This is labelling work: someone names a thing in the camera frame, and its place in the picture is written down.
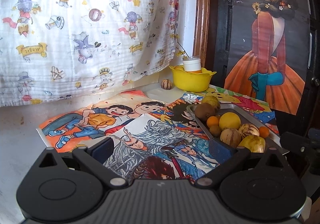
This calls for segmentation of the small brown round fruit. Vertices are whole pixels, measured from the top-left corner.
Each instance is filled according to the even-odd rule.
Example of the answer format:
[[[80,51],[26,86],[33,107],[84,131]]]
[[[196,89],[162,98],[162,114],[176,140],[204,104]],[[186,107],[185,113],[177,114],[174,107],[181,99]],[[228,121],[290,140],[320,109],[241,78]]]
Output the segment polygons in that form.
[[[209,128],[209,132],[213,137],[219,138],[222,130],[218,125],[213,125]]]

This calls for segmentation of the large yellow-brown mango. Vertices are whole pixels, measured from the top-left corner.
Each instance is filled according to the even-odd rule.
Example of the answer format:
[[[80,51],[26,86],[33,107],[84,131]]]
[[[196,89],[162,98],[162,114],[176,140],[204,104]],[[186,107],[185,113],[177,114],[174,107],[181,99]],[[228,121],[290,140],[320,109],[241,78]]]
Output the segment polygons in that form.
[[[250,135],[242,139],[239,146],[248,148],[253,153],[264,153],[265,139],[256,135]]]

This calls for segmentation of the striped pepino melon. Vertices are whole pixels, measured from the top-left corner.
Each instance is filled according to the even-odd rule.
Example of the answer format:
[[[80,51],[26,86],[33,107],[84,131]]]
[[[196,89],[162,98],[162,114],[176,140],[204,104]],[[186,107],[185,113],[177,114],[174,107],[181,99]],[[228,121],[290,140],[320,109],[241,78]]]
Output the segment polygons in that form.
[[[242,124],[240,128],[238,129],[240,133],[241,139],[244,139],[247,136],[259,136],[259,128],[253,124]]]

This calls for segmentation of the yellow lemon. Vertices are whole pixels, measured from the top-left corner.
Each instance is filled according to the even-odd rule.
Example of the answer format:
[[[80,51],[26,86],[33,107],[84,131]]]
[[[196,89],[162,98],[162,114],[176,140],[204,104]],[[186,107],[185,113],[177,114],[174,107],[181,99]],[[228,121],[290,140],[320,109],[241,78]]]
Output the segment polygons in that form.
[[[240,126],[241,126],[241,119],[236,113],[226,112],[220,117],[219,127],[221,128],[221,130],[224,130],[227,128],[234,128],[238,130]]]

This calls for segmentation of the small orange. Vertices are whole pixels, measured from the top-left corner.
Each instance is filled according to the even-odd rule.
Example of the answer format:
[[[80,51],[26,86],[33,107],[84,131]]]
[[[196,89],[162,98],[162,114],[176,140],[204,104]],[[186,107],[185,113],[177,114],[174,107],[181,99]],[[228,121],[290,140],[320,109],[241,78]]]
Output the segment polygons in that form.
[[[270,130],[266,126],[259,127],[259,136],[262,138],[267,138],[270,135]]]
[[[219,117],[211,116],[206,121],[207,127],[211,128],[212,126],[218,126],[219,125]]]

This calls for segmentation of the brown kiwi fruit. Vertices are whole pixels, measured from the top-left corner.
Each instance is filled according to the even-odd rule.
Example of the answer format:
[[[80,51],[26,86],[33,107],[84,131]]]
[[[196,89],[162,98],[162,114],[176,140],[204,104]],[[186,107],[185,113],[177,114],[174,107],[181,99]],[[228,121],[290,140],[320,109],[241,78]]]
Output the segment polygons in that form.
[[[194,114],[202,121],[207,121],[216,113],[214,106],[208,103],[198,104],[195,108]]]

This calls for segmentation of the green-yellow mango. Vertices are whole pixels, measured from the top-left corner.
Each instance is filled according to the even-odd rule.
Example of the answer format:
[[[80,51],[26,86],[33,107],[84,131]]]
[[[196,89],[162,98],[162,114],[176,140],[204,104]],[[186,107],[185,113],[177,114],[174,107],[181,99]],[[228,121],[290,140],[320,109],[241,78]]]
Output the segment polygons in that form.
[[[206,96],[201,100],[201,103],[212,105],[216,112],[220,109],[220,102],[215,96]]]

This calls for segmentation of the metal tray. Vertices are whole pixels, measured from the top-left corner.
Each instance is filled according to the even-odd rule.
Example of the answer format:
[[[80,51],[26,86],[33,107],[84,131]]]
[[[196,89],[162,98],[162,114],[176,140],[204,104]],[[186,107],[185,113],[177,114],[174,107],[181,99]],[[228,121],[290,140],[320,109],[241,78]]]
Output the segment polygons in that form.
[[[216,115],[209,105],[193,104],[187,107],[201,130],[210,140],[217,140],[228,148],[245,142],[254,145],[253,152],[264,152],[275,147],[283,155],[289,153],[280,145],[280,137],[261,121],[233,104],[222,104]]]

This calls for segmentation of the colourful cartoon drawings mat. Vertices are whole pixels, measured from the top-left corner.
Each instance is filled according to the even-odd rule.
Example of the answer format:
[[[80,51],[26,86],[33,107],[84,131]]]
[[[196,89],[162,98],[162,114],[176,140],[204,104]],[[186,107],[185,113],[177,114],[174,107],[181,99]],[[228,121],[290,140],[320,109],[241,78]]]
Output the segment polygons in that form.
[[[217,88],[185,93],[167,104],[141,91],[127,91],[108,100],[68,112],[42,123],[38,132],[47,146],[58,152],[92,147],[110,137],[114,152],[104,165],[128,181],[136,179],[193,182],[219,163],[209,153],[210,139],[187,107],[215,96],[222,104],[236,105],[277,132],[275,115],[265,102],[228,95]]]

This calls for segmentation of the yellow plastic bowl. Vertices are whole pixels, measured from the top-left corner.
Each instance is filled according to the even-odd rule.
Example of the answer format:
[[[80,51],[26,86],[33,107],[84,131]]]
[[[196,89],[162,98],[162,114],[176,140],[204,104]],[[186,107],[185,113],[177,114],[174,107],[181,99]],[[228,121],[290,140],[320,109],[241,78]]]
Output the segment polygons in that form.
[[[186,71],[175,70],[173,66],[169,66],[172,72],[174,85],[187,92],[205,91],[210,84],[210,80],[217,72],[208,71],[202,68],[201,73],[188,73]]]

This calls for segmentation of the white and orange jar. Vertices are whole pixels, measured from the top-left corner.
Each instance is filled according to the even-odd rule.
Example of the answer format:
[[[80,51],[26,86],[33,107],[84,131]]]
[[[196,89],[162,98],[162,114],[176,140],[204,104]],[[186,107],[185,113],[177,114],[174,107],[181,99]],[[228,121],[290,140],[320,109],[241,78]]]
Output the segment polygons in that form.
[[[201,59],[198,56],[184,57],[183,68],[188,73],[201,73]]]

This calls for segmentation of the yellow fruit inside bowl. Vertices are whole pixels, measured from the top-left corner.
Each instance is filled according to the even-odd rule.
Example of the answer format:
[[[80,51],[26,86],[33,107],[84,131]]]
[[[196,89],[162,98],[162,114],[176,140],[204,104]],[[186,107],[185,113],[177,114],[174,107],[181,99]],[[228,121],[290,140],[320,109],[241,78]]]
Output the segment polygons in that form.
[[[174,69],[179,71],[184,71],[183,66],[175,66]]]

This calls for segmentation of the painted girl poster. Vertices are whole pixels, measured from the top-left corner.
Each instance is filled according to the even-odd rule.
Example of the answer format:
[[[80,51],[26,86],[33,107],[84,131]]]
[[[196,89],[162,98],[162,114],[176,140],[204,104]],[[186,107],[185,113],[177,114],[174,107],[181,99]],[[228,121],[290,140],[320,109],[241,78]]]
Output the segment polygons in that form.
[[[309,59],[308,0],[233,0],[225,87],[296,114]]]

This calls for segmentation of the white cartoon print curtain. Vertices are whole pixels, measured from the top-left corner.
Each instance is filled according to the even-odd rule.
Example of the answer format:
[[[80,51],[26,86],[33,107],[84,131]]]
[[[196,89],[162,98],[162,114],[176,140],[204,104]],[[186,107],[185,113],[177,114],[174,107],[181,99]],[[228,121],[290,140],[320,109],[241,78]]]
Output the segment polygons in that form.
[[[1,0],[1,106],[113,91],[167,67],[178,0]]]

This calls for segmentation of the brown wooden frame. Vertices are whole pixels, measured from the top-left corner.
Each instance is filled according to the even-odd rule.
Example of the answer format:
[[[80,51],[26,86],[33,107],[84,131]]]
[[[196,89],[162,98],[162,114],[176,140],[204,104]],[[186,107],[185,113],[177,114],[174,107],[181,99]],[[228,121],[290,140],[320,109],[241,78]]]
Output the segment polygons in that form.
[[[199,56],[205,67],[208,42],[210,0],[196,0],[193,55]]]

